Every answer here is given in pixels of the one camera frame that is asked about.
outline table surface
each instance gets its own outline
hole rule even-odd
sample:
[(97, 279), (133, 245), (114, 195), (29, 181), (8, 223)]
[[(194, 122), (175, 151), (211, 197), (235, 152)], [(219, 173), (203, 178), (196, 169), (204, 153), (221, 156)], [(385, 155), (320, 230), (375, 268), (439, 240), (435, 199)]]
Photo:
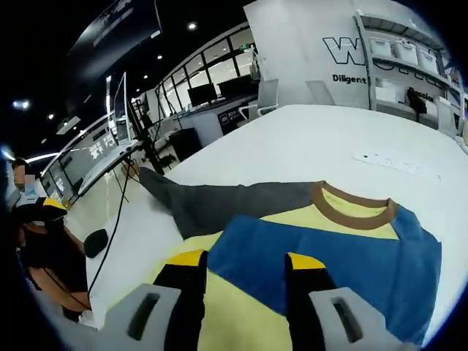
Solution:
[[(356, 160), (354, 155), (363, 152), (415, 162), (441, 180)], [(468, 156), (446, 135), (404, 118), (351, 107), (286, 106), (210, 144), (166, 176), (186, 185), (325, 179), (352, 194), (401, 203), (442, 242), (439, 289), (426, 341), (450, 314), (467, 282)], [(114, 223), (106, 226), (109, 234)], [(144, 282), (180, 242), (172, 216), (149, 193), (124, 204), (116, 238), (91, 293), (97, 325), (105, 310)], [(88, 280), (100, 259), (102, 254), (88, 260)]]
[(116, 161), (123, 156), (131, 154), (135, 149), (141, 145), (141, 142), (138, 140), (131, 140), (128, 145), (119, 145), (116, 146), (109, 154), (104, 156), (98, 163), (92, 167), (89, 172), (85, 175), (85, 181), (81, 184), (80, 189), (78, 190), (78, 195), (83, 195), (89, 190), (89, 188), (105, 173), (110, 169), (116, 166)]

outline yellow shirt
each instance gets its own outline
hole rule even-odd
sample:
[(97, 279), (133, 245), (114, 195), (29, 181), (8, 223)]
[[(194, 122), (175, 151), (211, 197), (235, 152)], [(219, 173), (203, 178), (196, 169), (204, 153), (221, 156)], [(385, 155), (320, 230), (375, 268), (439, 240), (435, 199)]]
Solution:
[[(342, 214), (369, 218), (381, 214), (385, 207), (368, 208), (348, 202), (322, 189), (329, 205)], [(373, 230), (356, 230), (331, 221), (312, 204), (305, 208), (274, 214), (265, 221), (298, 227), (317, 228), (337, 233), (364, 235), (382, 239), (398, 239), (390, 224)], [(175, 248), (174, 255), (196, 249), (209, 251), (222, 232), (193, 237)], [(154, 281), (164, 263), (156, 268)], [(202, 321), (199, 350), (288, 351), (292, 349), (289, 324), (285, 317), (255, 300), (215, 273), (207, 271), (204, 297), (205, 317)]]

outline gray sleeve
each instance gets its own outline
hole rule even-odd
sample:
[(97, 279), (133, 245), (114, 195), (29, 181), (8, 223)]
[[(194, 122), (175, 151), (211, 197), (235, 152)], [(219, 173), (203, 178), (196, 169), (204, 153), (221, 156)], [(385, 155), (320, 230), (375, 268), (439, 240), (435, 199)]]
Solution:
[(260, 218), (312, 203), (312, 182), (185, 186), (144, 167), (140, 181), (172, 212), (184, 239), (217, 233), (237, 214)]

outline floor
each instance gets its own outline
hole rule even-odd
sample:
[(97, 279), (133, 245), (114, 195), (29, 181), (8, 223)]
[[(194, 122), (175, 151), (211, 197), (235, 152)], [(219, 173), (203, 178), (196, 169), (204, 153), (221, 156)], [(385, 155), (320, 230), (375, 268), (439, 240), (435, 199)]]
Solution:
[[(168, 154), (172, 154), (175, 161), (163, 168), (165, 173), (180, 163), (172, 146), (160, 151), (159, 158)], [(153, 169), (148, 161), (138, 163), (140, 166)], [(118, 212), (122, 196), (118, 183), (123, 188), (126, 177), (122, 172), (122, 166), (116, 167), (114, 171), (115, 174), (111, 171), (99, 179), (68, 211), (65, 225), (81, 241), (84, 241), (95, 230), (102, 229), (106, 222)], [(129, 202), (141, 198), (145, 193), (146, 189), (138, 182), (131, 178), (128, 179), (125, 197)]]

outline computer monitor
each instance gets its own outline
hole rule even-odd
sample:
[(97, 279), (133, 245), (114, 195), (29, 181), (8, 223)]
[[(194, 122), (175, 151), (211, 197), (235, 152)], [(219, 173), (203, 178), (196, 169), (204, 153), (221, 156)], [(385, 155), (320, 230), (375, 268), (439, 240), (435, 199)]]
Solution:
[(118, 85), (116, 98), (114, 99), (114, 119), (119, 145), (128, 145), (132, 139), (127, 111), (127, 73), (125, 72)]
[(218, 98), (213, 83), (189, 89), (188, 92), (193, 107)]
[(243, 75), (238, 78), (226, 80), (218, 84), (221, 95), (226, 99), (241, 97), (243, 95), (253, 95), (258, 91), (258, 85), (252, 83), (250, 75)]

